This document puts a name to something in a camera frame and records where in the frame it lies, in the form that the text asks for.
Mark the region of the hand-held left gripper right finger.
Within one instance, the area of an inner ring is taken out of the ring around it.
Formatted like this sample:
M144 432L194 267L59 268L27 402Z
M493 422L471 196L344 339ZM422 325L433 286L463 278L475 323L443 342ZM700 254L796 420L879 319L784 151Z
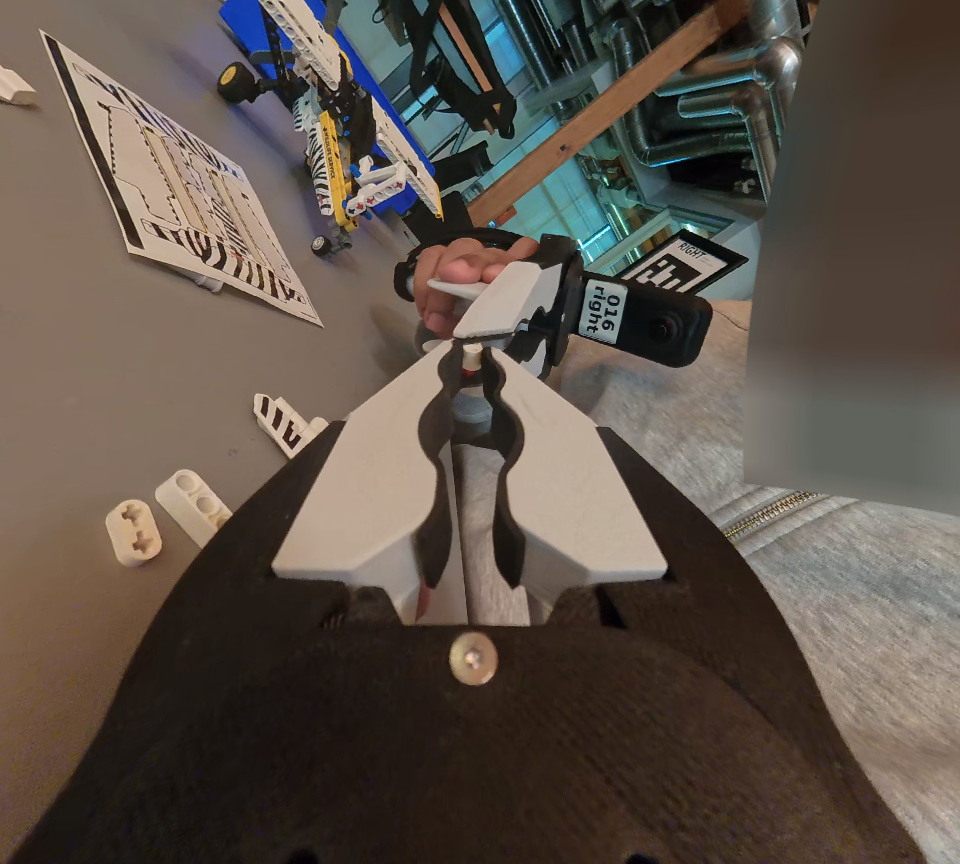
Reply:
M491 533L504 581L552 609L570 589L663 578L666 557L592 421L503 350L484 348L481 374L503 459Z

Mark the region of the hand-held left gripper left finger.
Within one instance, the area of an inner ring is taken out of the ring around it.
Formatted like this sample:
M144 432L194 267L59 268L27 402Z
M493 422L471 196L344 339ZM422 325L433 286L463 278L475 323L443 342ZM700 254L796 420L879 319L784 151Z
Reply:
M379 587L414 623L422 586L450 558L441 450L463 358L462 343L440 343L348 417L273 559L277 577Z

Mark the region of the zebra panel lego assembly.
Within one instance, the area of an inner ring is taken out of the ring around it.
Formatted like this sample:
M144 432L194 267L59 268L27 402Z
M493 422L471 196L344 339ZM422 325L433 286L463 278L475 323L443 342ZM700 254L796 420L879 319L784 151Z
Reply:
M305 420L283 398L274 399L267 394L257 393L253 400L253 412L258 425L288 460L294 459L329 425L322 417Z

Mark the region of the white five-hole lego beam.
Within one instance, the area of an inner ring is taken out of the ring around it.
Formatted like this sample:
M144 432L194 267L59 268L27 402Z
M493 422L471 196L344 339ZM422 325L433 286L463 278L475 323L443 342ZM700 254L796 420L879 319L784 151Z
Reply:
M230 520L233 513L194 471L178 470L159 485L154 497L199 548Z

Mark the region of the white two-hole lego connector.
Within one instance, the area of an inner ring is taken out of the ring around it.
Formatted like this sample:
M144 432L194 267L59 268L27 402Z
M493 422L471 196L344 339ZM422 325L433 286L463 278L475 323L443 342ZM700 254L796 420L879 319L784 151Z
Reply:
M145 502L125 500L111 510L104 521L114 556L123 566L139 567L162 551L159 528Z

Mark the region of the white yellow lego plane model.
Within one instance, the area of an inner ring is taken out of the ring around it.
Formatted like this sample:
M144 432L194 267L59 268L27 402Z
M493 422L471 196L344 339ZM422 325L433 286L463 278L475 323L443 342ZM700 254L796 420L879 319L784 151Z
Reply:
M313 242L319 257L353 245L359 218L411 189L442 220L434 175L370 90L354 77L334 38L329 14L319 21L305 0L256 0L269 49L249 57L273 65L274 78L258 78L243 63L226 67L217 91L228 103L255 102L270 91L292 110L320 212L333 219L329 236Z

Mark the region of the person's right hand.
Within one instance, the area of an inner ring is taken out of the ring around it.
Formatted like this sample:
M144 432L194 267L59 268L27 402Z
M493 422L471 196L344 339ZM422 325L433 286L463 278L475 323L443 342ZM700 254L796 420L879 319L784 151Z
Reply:
M510 248L484 246L473 238L460 238L448 246L427 247L419 256L413 275L414 305L426 330L436 339L452 337L460 318L457 298L429 284L490 284L514 261L531 257L539 243L522 237Z

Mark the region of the zebra striped sticker sheet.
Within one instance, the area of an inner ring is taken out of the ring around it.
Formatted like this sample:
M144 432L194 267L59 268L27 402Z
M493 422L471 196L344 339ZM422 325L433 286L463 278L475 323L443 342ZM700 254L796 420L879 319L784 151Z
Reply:
M39 34L127 251L323 327L243 169Z

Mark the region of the person's grey hoodie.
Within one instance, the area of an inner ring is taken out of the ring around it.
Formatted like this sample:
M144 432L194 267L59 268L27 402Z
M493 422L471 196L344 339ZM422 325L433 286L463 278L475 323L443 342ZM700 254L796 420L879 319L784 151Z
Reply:
M928 862L958 862L958 518L748 484L752 306L712 307L691 366L573 338L551 386L625 439L746 558L872 784Z

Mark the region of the blue plastic bin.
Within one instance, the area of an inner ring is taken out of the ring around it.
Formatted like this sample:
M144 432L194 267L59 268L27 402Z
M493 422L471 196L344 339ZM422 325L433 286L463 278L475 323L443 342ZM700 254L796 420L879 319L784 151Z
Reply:
M319 21L325 17L327 0L304 1ZM269 52L269 40L261 15L261 8L257 0L225 0L220 10L220 16L234 34L242 52L246 54L246 56L258 52ZM426 170L432 172L434 167L427 158L426 152L420 144L415 141L412 133L403 124L400 114L393 107L388 97L380 88L377 79L366 67L360 55L356 53L341 28L336 30L334 38L348 59L357 83L367 89L370 95L380 104L384 112L396 123L399 131L411 145L416 156L423 162ZM407 185L401 195L386 200L379 205L379 208L375 210L375 212L381 217L386 210L390 209L403 216L414 207L417 200L418 197L414 188L411 185Z

